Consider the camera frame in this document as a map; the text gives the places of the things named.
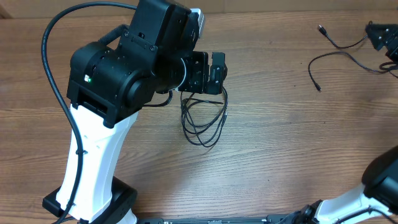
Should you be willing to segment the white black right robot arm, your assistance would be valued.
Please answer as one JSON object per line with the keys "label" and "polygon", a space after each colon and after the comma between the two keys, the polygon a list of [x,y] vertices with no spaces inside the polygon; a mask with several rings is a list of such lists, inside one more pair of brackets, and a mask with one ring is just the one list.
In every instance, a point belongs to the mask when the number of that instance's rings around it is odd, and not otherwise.
{"label": "white black right robot arm", "polygon": [[[389,61],[380,64],[377,70],[364,66],[345,52],[345,48],[337,45],[323,26],[319,26],[318,31],[337,48],[327,56],[346,55],[361,68],[376,74],[392,75],[397,70],[397,24],[369,22],[365,27],[364,37],[371,41],[373,47],[376,50],[387,49]],[[397,215],[397,147],[375,158],[367,166],[357,187],[337,198],[306,205],[300,211],[286,215],[279,223],[359,223],[380,216],[396,223],[392,215]]]}

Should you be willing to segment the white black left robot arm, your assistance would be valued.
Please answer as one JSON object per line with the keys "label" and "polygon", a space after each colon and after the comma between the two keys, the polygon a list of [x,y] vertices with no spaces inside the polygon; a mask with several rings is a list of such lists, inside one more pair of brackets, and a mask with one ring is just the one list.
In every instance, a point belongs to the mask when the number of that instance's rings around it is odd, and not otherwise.
{"label": "white black left robot arm", "polygon": [[70,60],[67,94],[62,96],[50,71],[47,44],[69,7],[47,25],[41,43],[45,74],[68,122],[72,138],[62,185],[43,207],[62,223],[136,223],[131,208],[137,192],[114,176],[124,140],[153,96],[189,93],[181,101],[182,124],[191,125],[194,94],[225,95],[225,54],[197,52],[205,15],[176,1],[140,1],[130,24],[121,24],[79,48]]}

